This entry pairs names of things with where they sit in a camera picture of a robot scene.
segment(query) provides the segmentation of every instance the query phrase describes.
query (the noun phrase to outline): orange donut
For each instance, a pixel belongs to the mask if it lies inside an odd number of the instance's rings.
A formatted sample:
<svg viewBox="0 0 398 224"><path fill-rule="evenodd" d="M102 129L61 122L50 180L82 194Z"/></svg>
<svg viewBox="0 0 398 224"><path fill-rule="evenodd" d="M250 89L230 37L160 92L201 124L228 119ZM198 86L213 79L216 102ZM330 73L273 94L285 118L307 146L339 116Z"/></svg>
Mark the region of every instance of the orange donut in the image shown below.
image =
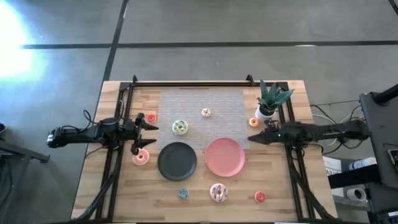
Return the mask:
<svg viewBox="0 0 398 224"><path fill-rule="evenodd" d="M250 126L252 126L252 127L257 127L257 126L259 125L259 120L256 119L256 118L251 118L251 119L249 120L249 124L250 124Z"/></svg>

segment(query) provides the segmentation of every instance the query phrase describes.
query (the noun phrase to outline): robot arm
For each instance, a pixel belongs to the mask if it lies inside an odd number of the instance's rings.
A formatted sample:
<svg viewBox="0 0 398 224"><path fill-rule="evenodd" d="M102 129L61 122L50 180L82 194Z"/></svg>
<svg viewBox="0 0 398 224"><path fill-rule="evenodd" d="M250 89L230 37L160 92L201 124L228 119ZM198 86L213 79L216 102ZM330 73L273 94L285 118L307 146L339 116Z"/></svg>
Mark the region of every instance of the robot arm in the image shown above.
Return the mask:
<svg viewBox="0 0 398 224"><path fill-rule="evenodd" d="M137 155L139 149L156 142L156 139L142 139L141 129L157 130L158 128L147 124L144 114L139 113L135 121L129 119L120 126L114 118L106 118L99 125L92 125L86 129L56 128L47 138L47 145L51 148L63 147L70 143L101 143L108 149L115 149L121 145L121 141L134 140L131 152Z"/></svg>
<svg viewBox="0 0 398 224"><path fill-rule="evenodd" d="M363 141L369 137L368 127L361 120L321 126L289 122L281 128L277 128L274 123L269 121L267 127L261 133L250 136L248 139L261 144L284 142L292 146L304 146L312 141L322 139L338 138L340 141L345 141L344 138L348 138Z"/></svg>

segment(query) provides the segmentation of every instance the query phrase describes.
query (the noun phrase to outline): toy donut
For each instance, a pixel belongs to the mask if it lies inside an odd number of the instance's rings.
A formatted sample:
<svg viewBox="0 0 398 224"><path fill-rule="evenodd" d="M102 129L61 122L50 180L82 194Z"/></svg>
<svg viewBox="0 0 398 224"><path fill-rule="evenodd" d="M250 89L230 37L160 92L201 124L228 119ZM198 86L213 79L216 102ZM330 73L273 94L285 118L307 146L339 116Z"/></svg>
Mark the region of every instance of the toy donut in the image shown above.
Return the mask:
<svg viewBox="0 0 398 224"><path fill-rule="evenodd" d="M256 192L254 194L254 199L256 200L257 203L262 203L265 202L266 195L263 192Z"/></svg>
<svg viewBox="0 0 398 224"><path fill-rule="evenodd" d="M249 120L249 124L250 124L250 126L252 126L252 127L257 127L257 126L259 125L259 120L256 119L256 118L251 118L251 119Z"/></svg>
<svg viewBox="0 0 398 224"><path fill-rule="evenodd" d="M147 116L147 121L148 121L148 123L153 123L153 122L155 122L155 121L156 121L156 115L154 115L154 114L148 115L148 116Z"/></svg>
<svg viewBox="0 0 398 224"><path fill-rule="evenodd" d="M183 120L175 121L172 130L176 135L183 135L188 131L188 123Z"/></svg>
<svg viewBox="0 0 398 224"><path fill-rule="evenodd" d="M211 115L211 111L209 109L205 108L201 111L201 115L204 116L205 118L208 118Z"/></svg>
<svg viewBox="0 0 398 224"><path fill-rule="evenodd" d="M189 191L187 189L180 189L178 197L179 199L187 199L189 197Z"/></svg>
<svg viewBox="0 0 398 224"><path fill-rule="evenodd" d="M145 165L149 161L149 152L145 149L140 149L138 155L132 155L132 161L139 166Z"/></svg>
<svg viewBox="0 0 398 224"><path fill-rule="evenodd" d="M210 189L210 197L215 202L224 202L228 197L228 189L223 184L215 184Z"/></svg>

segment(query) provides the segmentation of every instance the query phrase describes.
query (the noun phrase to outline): black plate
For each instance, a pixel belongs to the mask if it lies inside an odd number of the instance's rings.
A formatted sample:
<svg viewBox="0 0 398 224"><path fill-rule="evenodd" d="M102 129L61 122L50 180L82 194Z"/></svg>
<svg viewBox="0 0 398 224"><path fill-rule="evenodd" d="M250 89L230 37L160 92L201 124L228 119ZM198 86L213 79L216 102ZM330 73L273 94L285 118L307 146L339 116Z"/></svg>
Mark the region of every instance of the black plate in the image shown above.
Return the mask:
<svg viewBox="0 0 398 224"><path fill-rule="evenodd" d="M168 180L181 181L190 177L197 167L197 155L182 142L166 145L157 158L160 173Z"/></svg>

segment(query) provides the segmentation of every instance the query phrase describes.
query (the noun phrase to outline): pink plate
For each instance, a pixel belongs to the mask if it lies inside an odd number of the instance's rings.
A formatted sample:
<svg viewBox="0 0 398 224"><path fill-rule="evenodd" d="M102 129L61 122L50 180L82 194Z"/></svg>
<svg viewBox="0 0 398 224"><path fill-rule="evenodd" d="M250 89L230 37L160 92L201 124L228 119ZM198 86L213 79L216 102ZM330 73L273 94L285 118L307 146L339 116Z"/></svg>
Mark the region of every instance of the pink plate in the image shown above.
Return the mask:
<svg viewBox="0 0 398 224"><path fill-rule="evenodd" d="M244 151L241 145L230 138L219 138L207 146L206 165L214 174L231 177L237 174L244 164Z"/></svg>

